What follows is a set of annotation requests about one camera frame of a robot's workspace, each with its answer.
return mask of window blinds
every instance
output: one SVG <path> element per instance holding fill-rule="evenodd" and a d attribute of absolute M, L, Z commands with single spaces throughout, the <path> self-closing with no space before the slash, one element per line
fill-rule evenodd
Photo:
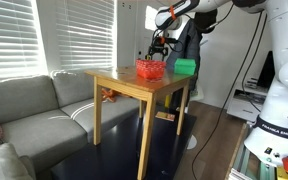
<path fill-rule="evenodd" d="M 0 0 L 0 77 L 46 71 L 34 5 L 29 0 Z"/>
<path fill-rule="evenodd" d="M 115 0 L 57 0 L 62 69 L 110 67 L 114 58 Z"/>

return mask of white robot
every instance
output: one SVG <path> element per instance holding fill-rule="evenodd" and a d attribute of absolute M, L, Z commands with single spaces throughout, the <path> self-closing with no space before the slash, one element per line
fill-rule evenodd
<path fill-rule="evenodd" d="M 228 1 L 181 0 L 171 7 L 161 8 L 155 23 L 160 30 L 172 29 L 181 22 L 177 17 L 182 14 L 209 12 Z M 265 10 L 273 40 L 275 78 L 244 144 L 265 164 L 283 166 L 283 161 L 288 158 L 288 0 L 232 1 L 248 13 Z"/>

